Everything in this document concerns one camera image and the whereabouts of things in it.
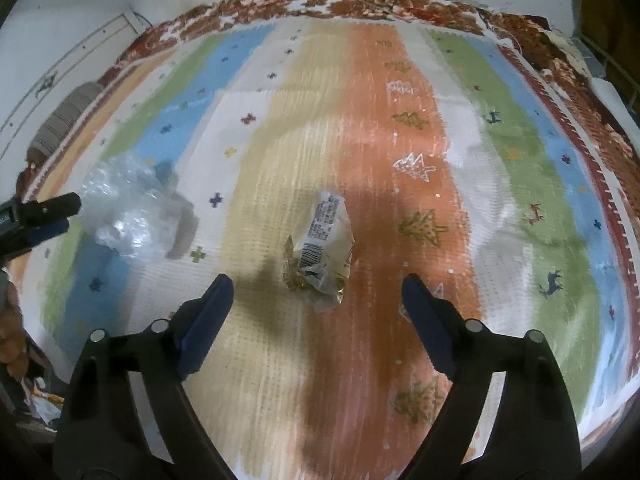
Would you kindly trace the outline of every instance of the food wrapper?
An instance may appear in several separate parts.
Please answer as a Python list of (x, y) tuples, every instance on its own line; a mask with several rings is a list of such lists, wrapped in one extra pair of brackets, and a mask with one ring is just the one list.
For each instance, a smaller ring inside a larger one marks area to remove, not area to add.
[(316, 191), (285, 246), (285, 282), (290, 290), (314, 291), (316, 312), (342, 301), (353, 241), (344, 198), (327, 190)]

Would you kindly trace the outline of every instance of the green cross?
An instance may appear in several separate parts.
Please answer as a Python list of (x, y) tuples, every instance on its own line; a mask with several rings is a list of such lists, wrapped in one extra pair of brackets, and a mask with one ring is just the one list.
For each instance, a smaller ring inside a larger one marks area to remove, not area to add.
[(191, 260), (194, 264), (197, 264), (201, 259), (205, 258), (207, 255), (202, 252), (202, 247), (198, 246), (195, 251), (191, 251)]

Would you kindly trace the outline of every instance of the plastic packaging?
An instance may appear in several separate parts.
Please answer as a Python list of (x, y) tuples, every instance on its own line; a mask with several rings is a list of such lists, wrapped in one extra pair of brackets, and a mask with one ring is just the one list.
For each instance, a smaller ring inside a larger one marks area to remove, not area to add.
[(138, 262), (163, 258), (174, 246), (182, 203), (131, 153), (101, 162), (87, 175), (80, 217), (99, 245)]
[(285, 245), (285, 282), (291, 290), (322, 292), (312, 303), (316, 312), (339, 305), (351, 270), (353, 234), (344, 198), (316, 191), (307, 215)]

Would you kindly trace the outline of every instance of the clear plastic bag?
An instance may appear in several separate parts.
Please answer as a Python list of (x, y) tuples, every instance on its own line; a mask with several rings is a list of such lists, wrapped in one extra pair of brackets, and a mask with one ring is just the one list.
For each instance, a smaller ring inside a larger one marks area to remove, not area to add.
[(93, 168), (80, 197), (82, 227), (97, 244), (143, 263), (163, 258), (174, 246), (182, 203), (132, 153)]

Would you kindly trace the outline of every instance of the dark blue cross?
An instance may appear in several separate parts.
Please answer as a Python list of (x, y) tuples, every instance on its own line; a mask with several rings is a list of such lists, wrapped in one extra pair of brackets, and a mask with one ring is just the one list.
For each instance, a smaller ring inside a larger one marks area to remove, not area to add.
[(491, 115), (491, 118), (486, 120), (489, 124), (502, 122), (502, 119), (500, 118), (500, 112), (489, 112), (489, 115)]
[(91, 283), (89, 283), (89, 290), (91, 292), (100, 292), (100, 287), (103, 283), (104, 282), (100, 278), (95, 277), (91, 280)]
[(209, 203), (213, 208), (217, 208), (220, 202), (222, 202), (222, 197), (220, 196), (220, 193), (216, 193), (215, 196), (213, 196), (212, 198), (209, 198)]

